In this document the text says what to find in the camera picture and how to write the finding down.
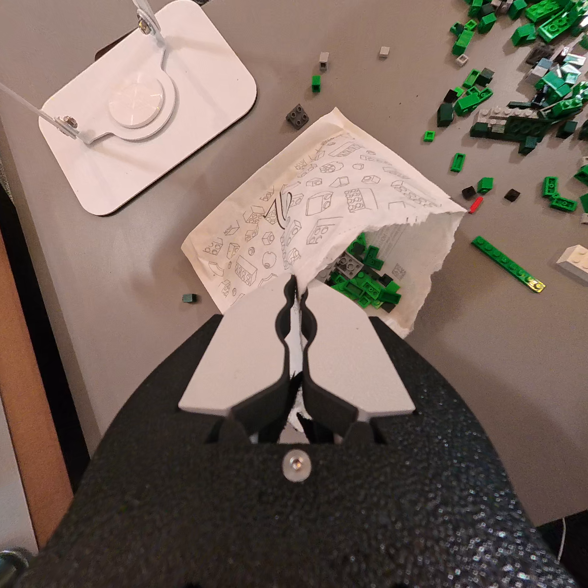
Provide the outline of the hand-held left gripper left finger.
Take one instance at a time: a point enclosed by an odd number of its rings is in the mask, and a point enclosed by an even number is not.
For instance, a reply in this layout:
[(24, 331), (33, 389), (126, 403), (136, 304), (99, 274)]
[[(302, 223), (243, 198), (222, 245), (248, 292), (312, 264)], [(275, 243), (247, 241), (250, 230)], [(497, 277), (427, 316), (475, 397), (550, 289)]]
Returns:
[(285, 412), (290, 390), (290, 313), (296, 277), (282, 274), (240, 299), (223, 315), (178, 408), (227, 417), (248, 435)]

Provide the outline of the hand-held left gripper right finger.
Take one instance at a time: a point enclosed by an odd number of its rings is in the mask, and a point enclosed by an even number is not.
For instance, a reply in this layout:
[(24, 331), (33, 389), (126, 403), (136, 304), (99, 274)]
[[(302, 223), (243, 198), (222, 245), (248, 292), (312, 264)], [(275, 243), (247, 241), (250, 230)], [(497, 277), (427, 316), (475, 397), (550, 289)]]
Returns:
[(364, 310), (326, 284), (309, 284), (300, 311), (303, 402), (314, 421), (345, 436), (356, 422), (415, 411)]

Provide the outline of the brick-printed white paper bag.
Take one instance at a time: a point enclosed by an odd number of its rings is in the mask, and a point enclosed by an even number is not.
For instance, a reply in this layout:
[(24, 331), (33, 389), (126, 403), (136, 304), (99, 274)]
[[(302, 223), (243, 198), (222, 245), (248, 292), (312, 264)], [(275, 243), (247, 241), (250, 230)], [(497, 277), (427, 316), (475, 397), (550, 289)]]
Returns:
[(225, 198), (181, 249), (224, 313), (283, 273), (303, 292), (364, 233), (401, 296), (389, 313), (367, 311), (406, 337), (465, 213), (335, 108)]

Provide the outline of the pile of green toy bricks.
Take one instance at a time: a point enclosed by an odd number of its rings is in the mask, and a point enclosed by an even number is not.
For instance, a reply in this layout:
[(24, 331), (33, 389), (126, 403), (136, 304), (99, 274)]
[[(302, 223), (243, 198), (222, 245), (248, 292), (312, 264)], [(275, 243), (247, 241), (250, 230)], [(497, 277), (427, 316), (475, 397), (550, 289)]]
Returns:
[(587, 111), (587, 1), (466, 1), (467, 21), (455, 22), (452, 56), (457, 66), (468, 63), (466, 50), (475, 34), (489, 33), (498, 18), (523, 18), (511, 35), (513, 48), (531, 46), (523, 81), (533, 90), (528, 101), (490, 107), (495, 72), (473, 68), (465, 80), (448, 90), (437, 108), (437, 128), (447, 128), (456, 116), (477, 114), (469, 130), (472, 138), (518, 144), (518, 154), (529, 155), (555, 128), (563, 140), (578, 133), (587, 141), (587, 121), (576, 117)]

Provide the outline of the grey desk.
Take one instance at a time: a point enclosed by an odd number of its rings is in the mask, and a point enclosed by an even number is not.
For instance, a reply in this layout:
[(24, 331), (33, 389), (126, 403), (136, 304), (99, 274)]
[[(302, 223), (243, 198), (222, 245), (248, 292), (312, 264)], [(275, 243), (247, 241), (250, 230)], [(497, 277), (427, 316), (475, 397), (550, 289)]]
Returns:
[[(587, 144), (549, 137), (520, 156), (516, 144), (474, 141), (472, 119), (460, 117), (422, 142), (446, 92), (472, 68), (495, 72), (490, 105), (532, 93), (522, 83), (529, 48), (511, 44), (517, 22), (500, 19), (476, 35), (471, 65), (459, 68), (449, 30), (465, 20), (463, 1), (203, 9), (254, 77), (256, 104), (111, 217), (82, 208), (37, 118), (1, 95), (1, 155), (89, 452), (137, 386), (217, 312), (180, 250), (187, 234), (300, 135), (285, 121), (291, 107), (301, 104), (310, 123), (338, 107), (462, 205), (464, 187), (495, 178), (480, 209), (462, 218), (406, 340), (479, 419), (533, 524), (587, 509), (587, 286), (556, 265), (567, 247), (587, 246), (587, 226), (580, 210), (553, 210), (541, 197), (548, 175), (565, 197), (587, 192), (573, 177)], [(321, 52), (329, 52), (326, 72)], [(477, 236), (544, 290), (477, 250)], [(183, 303), (184, 293), (198, 303)]]

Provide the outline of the wood-edged office desk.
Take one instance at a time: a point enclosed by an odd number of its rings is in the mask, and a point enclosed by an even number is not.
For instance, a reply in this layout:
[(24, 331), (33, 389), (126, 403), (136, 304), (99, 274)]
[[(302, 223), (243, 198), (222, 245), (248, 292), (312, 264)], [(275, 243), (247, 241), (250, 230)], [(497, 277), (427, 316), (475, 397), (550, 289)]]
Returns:
[(13, 453), (1, 467), (5, 544), (42, 550), (68, 510), (73, 491), (40, 376), (4, 239), (1, 238), (1, 417)]

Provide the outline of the heap of small mixed bricks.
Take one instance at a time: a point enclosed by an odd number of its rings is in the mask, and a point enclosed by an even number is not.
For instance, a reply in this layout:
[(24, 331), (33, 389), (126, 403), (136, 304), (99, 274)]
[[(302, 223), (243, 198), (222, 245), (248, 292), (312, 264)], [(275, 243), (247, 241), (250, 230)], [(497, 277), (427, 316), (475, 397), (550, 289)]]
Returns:
[(400, 285), (383, 271), (384, 259), (377, 246), (360, 233), (316, 279), (341, 293), (359, 307), (391, 313), (401, 301)]

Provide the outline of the long green plate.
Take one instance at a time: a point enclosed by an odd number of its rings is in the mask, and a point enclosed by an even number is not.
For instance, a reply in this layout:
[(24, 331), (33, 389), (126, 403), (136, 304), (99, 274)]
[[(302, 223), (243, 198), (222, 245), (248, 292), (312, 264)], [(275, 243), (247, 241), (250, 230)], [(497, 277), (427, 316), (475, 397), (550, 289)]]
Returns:
[(522, 268), (519, 264), (512, 261), (507, 255), (498, 250), (494, 245), (492, 245), (483, 237), (475, 237), (475, 239), (471, 241), (471, 244), (482, 254), (486, 255), (488, 258), (498, 264), (509, 275), (513, 276), (520, 283), (523, 283), (534, 292), (540, 293), (546, 287), (544, 283), (528, 273), (528, 271)]

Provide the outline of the white toy brick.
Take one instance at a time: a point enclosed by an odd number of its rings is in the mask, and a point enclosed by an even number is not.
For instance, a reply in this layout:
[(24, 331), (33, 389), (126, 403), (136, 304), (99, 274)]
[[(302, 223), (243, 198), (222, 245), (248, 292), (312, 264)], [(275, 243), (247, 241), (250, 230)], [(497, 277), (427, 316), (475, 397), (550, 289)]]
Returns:
[(582, 245), (568, 247), (556, 261), (556, 265), (587, 283), (588, 262), (586, 247)]

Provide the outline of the white and wooden book stand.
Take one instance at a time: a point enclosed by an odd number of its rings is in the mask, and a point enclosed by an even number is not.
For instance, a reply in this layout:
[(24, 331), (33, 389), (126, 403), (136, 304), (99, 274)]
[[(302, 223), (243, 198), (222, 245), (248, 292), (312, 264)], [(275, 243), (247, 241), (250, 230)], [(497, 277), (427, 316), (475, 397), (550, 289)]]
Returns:
[(192, 1), (154, 12), (134, 1), (137, 30), (29, 109), (77, 200), (120, 209), (254, 106), (253, 76)]

